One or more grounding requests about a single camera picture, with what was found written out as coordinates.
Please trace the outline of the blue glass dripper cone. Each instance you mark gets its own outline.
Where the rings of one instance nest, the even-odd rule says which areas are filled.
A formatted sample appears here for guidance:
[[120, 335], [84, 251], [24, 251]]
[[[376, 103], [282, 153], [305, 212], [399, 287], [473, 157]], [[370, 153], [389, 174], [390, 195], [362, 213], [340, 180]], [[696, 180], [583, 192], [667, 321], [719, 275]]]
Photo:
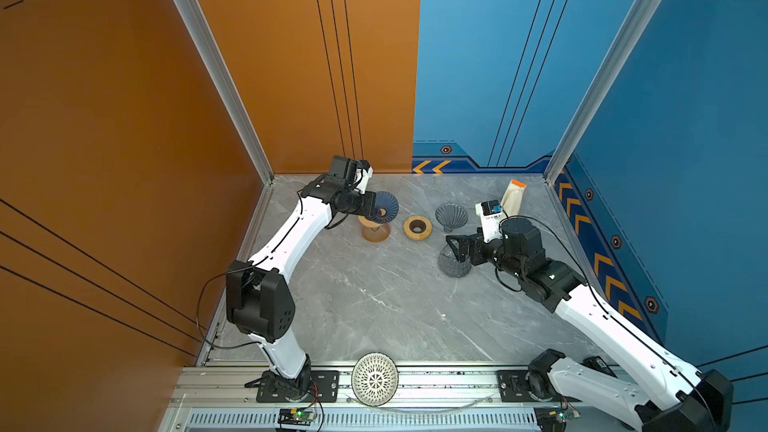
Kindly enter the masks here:
[[366, 218], [376, 224], [392, 222], [399, 213], [399, 203], [396, 197], [385, 191], [375, 193], [371, 211]]

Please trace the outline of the coffee filter box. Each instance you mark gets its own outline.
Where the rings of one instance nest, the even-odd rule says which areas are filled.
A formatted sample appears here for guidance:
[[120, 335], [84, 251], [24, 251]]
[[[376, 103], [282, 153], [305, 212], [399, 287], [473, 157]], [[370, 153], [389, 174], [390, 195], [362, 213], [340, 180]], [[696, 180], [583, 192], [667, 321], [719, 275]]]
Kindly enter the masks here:
[[509, 182], [500, 201], [502, 210], [507, 216], [519, 214], [526, 188], [527, 185], [518, 180], [512, 179]]

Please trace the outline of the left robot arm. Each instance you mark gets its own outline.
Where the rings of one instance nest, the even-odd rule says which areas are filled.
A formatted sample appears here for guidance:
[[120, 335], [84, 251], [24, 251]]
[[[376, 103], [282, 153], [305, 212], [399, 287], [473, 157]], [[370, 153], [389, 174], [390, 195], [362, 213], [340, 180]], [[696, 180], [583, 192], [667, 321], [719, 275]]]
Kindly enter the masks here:
[[335, 156], [327, 173], [297, 192], [294, 210], [266, 245], [227, 271], [227, 321], [260, 347], [270, 372], [282, 380], [297, 382], [310, 367], [292, 330], [295, 267], [336, 215], [374, 216], [376, 193], [367, 189], [373, 174], [365, 160]]

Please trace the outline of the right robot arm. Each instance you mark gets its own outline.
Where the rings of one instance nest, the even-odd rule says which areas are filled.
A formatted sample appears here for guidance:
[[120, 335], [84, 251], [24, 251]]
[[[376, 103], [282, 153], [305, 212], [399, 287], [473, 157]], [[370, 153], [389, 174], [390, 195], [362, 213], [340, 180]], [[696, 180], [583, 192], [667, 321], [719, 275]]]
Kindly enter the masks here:
[[490, 264], [515, 277], [528, 298], [579, 329], [630, 377], [624, 381], [547, 349], [528, 365], [536, 397], [577, 399], [636, 431], [729, 430], [732, 383], [669, 352], [614, 310], [582, 273], [549, 258], [528, 218], [486, 218], [479, 232], [449, 235], [446, 242], [458, 262]]

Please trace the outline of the grey glass dripper cone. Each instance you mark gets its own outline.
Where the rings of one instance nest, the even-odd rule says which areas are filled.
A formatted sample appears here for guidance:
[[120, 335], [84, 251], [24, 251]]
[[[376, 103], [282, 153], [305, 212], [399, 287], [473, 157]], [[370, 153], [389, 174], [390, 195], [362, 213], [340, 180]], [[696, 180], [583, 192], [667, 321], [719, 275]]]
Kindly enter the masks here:
[[443, 203], [435, 210], [435, 219], [446, 234], [465, 226], [469, 220], [467, 210], [458, 204]]

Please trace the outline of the grey glass mug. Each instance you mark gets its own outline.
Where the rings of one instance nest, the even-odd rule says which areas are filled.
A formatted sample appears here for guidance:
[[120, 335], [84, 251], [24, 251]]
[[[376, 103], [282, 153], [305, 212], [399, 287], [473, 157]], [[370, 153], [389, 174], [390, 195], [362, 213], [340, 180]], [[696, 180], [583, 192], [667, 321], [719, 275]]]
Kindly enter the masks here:
[[462, 278], [469, 274], [472, 265], [468, 260], [459, 261], [449, 245], [445, 245], [437, 258], [439, 270], [451, 278]]

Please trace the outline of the orange glass carafe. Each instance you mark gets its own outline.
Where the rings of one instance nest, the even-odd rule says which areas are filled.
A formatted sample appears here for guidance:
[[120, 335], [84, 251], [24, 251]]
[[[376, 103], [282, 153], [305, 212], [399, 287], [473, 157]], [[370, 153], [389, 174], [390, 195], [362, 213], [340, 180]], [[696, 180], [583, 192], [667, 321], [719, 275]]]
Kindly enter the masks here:
[[359, 217], [359, 221], [361, 224], [361, 235], [368, 242], [383, 242], [391, 234], [391, 227], [389, 224], [379, 224], [362, 216]]

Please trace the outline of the white patterned bowl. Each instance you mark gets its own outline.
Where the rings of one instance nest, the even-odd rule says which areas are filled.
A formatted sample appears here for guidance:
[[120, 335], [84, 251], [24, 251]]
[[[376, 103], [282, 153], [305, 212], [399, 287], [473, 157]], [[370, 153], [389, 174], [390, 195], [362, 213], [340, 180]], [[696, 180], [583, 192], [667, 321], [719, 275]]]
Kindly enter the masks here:
[[395, 362], [387, 355], [372, 352], [361, 357], [351, 374], [355, 398], [365, 406], [380, 407], [388, 403], [399, 386]]

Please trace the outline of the black stapler-like tool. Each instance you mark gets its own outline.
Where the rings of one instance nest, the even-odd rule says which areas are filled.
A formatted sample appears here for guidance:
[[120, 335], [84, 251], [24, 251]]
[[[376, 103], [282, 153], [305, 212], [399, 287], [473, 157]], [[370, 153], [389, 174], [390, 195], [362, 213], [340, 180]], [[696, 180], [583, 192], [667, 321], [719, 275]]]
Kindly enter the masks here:
[[607, 364], [607, 362], [600, 356], [590, 356], [583, 360], [582, 364], [592, 370], [601, 372], [605, 375], [616, 378], [617, 375]]

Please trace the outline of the right circuit board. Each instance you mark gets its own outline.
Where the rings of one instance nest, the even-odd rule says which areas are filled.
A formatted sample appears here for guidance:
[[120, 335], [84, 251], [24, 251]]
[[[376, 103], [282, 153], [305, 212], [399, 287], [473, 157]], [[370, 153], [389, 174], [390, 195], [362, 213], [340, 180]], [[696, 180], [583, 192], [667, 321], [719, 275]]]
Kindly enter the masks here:
[[581, 418], [581, 413], [575, 409], [536, 408], [534, 412], [542, 432], [565, 432], [570, 422]]

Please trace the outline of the circuit board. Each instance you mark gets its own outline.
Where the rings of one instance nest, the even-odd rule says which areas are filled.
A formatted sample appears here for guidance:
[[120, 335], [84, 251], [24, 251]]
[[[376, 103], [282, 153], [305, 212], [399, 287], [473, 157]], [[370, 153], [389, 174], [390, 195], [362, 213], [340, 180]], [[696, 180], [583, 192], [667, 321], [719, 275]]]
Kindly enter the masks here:
[[315, 422], [316, 418], [317, 414], [312, 410], [282, 408], [278, 413], [277, 425], [279, 429], [308, 428]]
[[575, 409], [536, 408], [534, 412], [542, 432], [565, 432], [570, 422], [581, 418], [581, 413]]

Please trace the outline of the left circuit board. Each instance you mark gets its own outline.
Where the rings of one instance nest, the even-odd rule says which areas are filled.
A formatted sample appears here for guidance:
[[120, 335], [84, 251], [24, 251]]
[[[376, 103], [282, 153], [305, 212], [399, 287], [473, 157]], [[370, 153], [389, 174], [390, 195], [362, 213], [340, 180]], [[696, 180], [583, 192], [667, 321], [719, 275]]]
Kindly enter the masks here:
[[312, 410], [282, 408], [278, 413], [277, 425], [279, 429], [308, 428], [315, 422], [316, 418], [317, 414]]

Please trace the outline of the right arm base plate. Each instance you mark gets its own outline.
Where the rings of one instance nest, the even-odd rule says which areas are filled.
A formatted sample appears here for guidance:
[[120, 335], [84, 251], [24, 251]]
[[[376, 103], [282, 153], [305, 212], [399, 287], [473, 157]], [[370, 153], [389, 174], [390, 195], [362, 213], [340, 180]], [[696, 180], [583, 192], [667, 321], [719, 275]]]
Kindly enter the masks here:
[[528, 380], [528, 370], [498, 370], [496, 372], [496, 378], [502, 402], [536, 402], [538, 400], [532, 393], [532, 388]]

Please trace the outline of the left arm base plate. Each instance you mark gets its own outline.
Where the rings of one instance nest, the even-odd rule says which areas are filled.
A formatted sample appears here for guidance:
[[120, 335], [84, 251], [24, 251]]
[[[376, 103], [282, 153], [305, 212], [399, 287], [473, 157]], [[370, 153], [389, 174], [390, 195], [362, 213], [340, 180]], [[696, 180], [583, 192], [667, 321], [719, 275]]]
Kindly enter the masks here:
[[259, 379], [258, 403], [311, 402], [318, 398], [323, 404], [337, 400], [340, 375], [337, 370], [316, 370], [286, 379], [266, 371]]

